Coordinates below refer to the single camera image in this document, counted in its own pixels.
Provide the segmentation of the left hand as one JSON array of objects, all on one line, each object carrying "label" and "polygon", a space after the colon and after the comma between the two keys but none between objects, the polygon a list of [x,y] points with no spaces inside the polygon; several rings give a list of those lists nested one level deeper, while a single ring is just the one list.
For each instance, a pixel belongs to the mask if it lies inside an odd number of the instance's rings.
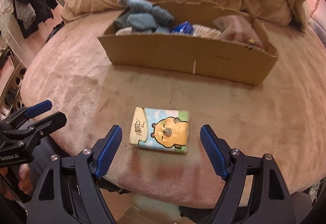
[{"label": "left hand", "polygon": [[[18,170],[18,179],[19,189],[26,195],[30,196],[34,191],[34,187],[32,184],[31,169],[28,164],[20,165]],[[1,184],[1,194],[8,200],[18,201],[18,197],[12,191],[10,191],[10,188],[5,184]]]}]

